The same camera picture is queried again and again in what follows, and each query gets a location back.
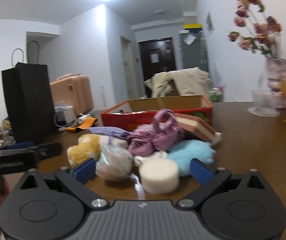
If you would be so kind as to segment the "yellow white plush toy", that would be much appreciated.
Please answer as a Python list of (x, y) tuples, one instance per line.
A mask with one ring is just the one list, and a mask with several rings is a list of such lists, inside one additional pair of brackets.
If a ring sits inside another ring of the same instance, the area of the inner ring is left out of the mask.
[(123, 139), (107, 135), (84, 134), (78, 138), (77, 145), (67, 149), (68, 162), (71, 167), (76, 167), (89, 158), (98, 161), (100, 159), (102, 146), (107, 144), (125, 149), (128, 148), (127, 141)]

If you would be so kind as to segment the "blue fluffy plush toy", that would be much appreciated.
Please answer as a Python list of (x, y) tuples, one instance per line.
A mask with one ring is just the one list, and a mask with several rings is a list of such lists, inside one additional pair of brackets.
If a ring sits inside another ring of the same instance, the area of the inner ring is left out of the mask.
[(167, 151), (167, 158), (178, 165), (181, 177), (187, 177), (191, 175), (190, 162), (192, 159), (196, 158), (209, 165), (214, 162), (215, 154), (216, 151), (208, 142), (183, 140)]

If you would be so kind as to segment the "iridescent plastic item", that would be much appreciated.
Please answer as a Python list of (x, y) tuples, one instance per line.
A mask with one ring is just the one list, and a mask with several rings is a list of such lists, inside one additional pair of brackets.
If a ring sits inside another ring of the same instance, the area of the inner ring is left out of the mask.
[(133, 168), (133, 156), (127, 149), (105, 144), (96, 162), (95, 174), (106, 181), (124, 181)]

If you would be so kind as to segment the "white round sponge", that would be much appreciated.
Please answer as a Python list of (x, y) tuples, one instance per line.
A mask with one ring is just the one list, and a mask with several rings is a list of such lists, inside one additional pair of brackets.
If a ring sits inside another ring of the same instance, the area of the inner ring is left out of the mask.
[(139, 167), (140, 184), (149, 194), (168, 194), (180, 182), (178, 165), (171, 159), (152, 159)]

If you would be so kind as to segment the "pink striped towel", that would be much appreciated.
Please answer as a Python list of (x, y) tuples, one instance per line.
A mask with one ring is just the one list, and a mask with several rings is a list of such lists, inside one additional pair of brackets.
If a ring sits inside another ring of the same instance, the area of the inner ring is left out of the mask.
[(222, 141), (222, 133), (216, 132), (203, 119), (187, 114), (175, 113), (174, 115), (179, 127), (184, 131), (185, 140), (201, 140), (210, 143), (212, 146)]

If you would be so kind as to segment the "small white plush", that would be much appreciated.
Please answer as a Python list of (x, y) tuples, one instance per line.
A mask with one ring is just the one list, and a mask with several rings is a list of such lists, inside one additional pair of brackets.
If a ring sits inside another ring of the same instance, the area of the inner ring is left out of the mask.
[(166, 151), (156, 151), (156, 152), (152, 153), (151, 155), (145, 156), (145, 157), (136, 155), (133, 158), (133, 163), (136, 167), (139, 167), (143, 163), (146, 163), (152, 159), (167, 158), (167, 156), (168, 156), (168, 153)]

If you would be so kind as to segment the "purple satin cloth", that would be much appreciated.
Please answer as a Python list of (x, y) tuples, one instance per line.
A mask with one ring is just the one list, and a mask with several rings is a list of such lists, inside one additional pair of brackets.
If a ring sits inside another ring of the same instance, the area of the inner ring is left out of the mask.
[(169, 109), (159, 110), (151, 124), (143, 125), (132, 133), (127, 137), (128, 150), (131, 155), (142, 157), (149, 156), (155, 151), (167, 151), (184, 136), (184, 131)]

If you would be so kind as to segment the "orange pouch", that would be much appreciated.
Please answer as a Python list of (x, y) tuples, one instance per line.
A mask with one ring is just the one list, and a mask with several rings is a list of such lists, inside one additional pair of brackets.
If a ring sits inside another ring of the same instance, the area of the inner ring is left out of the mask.
[(83, 130), (88, 130), (90, 127), (93, 127), (96, 123), (97, 119), (92, 117), (87, 117), (82, 124), (76, 126), (76, 127), (67, 127), (67, 132), (80, 132)]

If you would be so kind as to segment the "black paper bag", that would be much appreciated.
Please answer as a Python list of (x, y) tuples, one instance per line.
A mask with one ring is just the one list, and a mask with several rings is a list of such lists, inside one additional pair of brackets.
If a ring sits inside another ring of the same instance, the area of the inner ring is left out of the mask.
[(14, 139), (38, 144), (56, 129), (48, 66), (23, 61), (11, 65), (1, 75)]

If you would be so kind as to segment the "pink suitcase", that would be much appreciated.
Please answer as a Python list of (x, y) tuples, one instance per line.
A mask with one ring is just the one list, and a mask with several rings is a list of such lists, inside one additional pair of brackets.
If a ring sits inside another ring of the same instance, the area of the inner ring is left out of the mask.
[(90, 80), (81, 74), (67, 74), (50, 83), (54, 105), (64, 103), (73, 107), (76, 115), (93, 109)]

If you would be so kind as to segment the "beige coat on chair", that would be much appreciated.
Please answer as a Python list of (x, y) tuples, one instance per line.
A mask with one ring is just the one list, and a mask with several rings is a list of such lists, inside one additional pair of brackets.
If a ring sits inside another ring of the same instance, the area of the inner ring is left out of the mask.
[(152, 98), (165, 96), (203, 95), (210, 98), (209, 73), (198, 67), (161, 72), (144, 82), (152, 91)]

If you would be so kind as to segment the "grey cabinet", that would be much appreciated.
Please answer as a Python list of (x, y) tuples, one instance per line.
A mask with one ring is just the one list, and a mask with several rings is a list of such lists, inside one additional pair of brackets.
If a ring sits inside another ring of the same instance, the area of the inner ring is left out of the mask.
[(204, 72), (209, 72), (207, 46), (204, 32), (185, 32), (180, 35), (182, 48), (183, 68), (198, 67)]

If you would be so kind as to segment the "dark entrance door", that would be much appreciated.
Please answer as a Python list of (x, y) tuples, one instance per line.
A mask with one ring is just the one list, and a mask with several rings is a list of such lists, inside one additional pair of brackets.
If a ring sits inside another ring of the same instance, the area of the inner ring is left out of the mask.
[(144, 81), (155, 74), (177, 69), (171, 37), (142, 41), (138, 45)]

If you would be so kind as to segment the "dried pink flowers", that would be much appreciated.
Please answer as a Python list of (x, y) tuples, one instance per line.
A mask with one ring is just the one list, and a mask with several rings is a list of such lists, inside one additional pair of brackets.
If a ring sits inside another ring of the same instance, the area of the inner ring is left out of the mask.
[(234, 25), (247, 30), (249, 35), (231, 31), (227, 38), (236, 42), (240, 49), (260, 53), (265, 58), (281, 57), (282, 25), (273, 16), (265, 13), (262, 0), (237, 0)]

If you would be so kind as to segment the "yellow box on cabinet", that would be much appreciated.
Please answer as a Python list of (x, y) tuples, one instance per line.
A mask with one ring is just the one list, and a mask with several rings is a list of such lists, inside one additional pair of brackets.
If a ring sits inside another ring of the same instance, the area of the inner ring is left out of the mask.
[(202, 29), (201, 24), (185, 24), (184, 29)]

